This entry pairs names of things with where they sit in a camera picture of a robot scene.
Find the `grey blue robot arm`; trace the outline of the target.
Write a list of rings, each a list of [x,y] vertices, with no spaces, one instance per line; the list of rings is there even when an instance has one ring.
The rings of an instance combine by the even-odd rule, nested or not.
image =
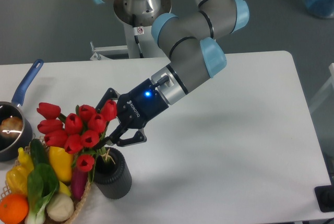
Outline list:
[[[185,19],[171,13],[170,0],[94,1],[113,3],[119,20],[132,28],[150,27],[155,44],[170,60],[130,92],[105,94],[117,101],[119,125],[97,148],[145,142],[144,127],[150,120],[226,67],[217,39],[249,21],[244,0],[195,0],[198,11]]]

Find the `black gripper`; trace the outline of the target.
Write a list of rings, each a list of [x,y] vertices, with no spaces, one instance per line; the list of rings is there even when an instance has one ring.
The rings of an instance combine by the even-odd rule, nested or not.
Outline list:
[[[101,100],[95,107],[101,110],[108,100],[117,100],[117,118],[121,126],[126,129],[139,129],[134,136],[122,139],[121,136],[127,131],[125,128],[117,128],[108,137],[103,139],[103,145],[116,145],[126,147],[145,143],[147,137],[144,127],[147,122],[166,110],[169,106],[162,96],[155,90],[150,79],[146,79],[130,92],[120,95],[113,88],[108,88]]]

